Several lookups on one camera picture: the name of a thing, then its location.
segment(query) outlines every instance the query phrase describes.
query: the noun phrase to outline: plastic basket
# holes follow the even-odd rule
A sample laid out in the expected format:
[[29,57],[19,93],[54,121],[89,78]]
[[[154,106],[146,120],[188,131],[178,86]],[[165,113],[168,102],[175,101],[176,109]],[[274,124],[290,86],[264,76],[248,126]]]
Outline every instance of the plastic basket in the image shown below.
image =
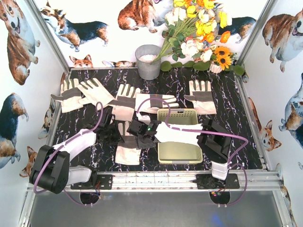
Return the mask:
[[[159,109],[158,121],[165,121],[168,109]],[[194,109],[171,109],[168,123],[194,125],[198,124],[198,117]],[[178,142],[158,143],[158,160],[160,164],[198,164],[203,161],[200,147]]]

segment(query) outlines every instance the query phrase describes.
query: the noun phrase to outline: white glove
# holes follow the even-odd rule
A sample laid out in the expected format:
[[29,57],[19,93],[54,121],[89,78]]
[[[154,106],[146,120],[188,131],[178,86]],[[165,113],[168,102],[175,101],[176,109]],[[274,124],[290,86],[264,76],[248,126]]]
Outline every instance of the white glove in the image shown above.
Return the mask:
[[200,132],[188,132],[188,131],[179,131],[172,129],[172,127],[179,129],[194,129],[194,130],[202,130],[203,126],[201,124],[195,125],[181,125],[181,124],[170,124],[170,128],[162,122],[157,127],[157,133],[155,137],[160,143],[164,142],[179,142],[179,143],[188,143],[193,144],[199,147],[197,136],[199,136]]
[[51,97],[59,101],[62,107],[62,113],[82,108],[83,105],[79,103],[81,99],[81,92],[77,88],[79,85],[78,79],[64,80],[60,85],[60,96],[51,94]]
[[115,99],[96,78],[81,82],[78,88],[85,95],[85,98],[79,100],[82,105],[88,103],[96,105],[97,102],[101,102],[103,107],[106,107],[110,101]]
[[123,165],[139,165],[141,149],[137,149],[136,137],[126,131],[129,124],[129,122],[118,123],[124,142],[118,142],[115,162]]
[[131,121],[133,119],[136,95],[140,92],[139,88],[131,87],[129,84],[121,84],[119,86],[116,100],[111,102],[116,103],[112,110],[112,114],[116,116],[116,120]]
[[[166,101],[169,106],[171,108],[178,108],[179,104],[176,103],[177,99],[174,96],[171,95],[150,95],[150,94],[137,94],[136,97],[136,105],[135,105],[135,111],[138,110],[139,106],[141,105],[141,103],[148,99],[148,98],[159,98],[159,99],[163,99],[164,101]],[[164,104],[162,101],[160,100],[148,100],[146,101],[141,107],[140,107],[140,112],[146,112],[146,113],[150,113],[150,114],[155,114],[157,113],[157,111],[159,109],[162,108],[168,108],[168,106],[166,104]]]
[[190,95],[184,98],[194,104],[197,114],[217,114],[209,81],[192,80],[189,82]]

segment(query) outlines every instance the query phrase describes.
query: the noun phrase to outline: black marble table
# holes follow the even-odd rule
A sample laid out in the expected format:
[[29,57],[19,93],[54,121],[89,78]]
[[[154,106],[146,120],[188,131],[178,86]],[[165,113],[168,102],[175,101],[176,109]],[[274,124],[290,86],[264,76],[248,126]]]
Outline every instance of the black marble table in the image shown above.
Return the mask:
[[[119,85],[125,83],[139,87],[142,93],[175,95],[180,108],[193,108],[192,103],[184,99],[184,94],[189,95],[188,82],[190,80],[209,80],[212,85],[217,114],[199,115],[199,122],[211,118],[225,127],[228,132],[247,138],[249,144],[234,157],[233,163],[241,163],[246,169],[262,169],[238,87],[231,73],[222,72],[215,75],[206,71],[175,68],[170,72],[161,72],[155,80],[146,81],[139,77],[137,69],[101,69],[73,70],[71,78],[78,78],[79,81],[97,78],[114,97]],[[92,104],[85,105],[79,110],[61,114],[53,144],[61,143],[73,136],[83,125],[96,118],[97,114]],[[242,141],[233,140],[231,152],[235,151],[241,143]],[[150,148],[141,151],[140,165],[138,166],[117,164],[115,163],[115,155],[116,146],[97,143],[75,157],[71,165],[85,164],[100,172],[208,170],[211,167],[211,162],[205,154],[203,154],[203,162],[197,165],[160,165],[156,148]]]

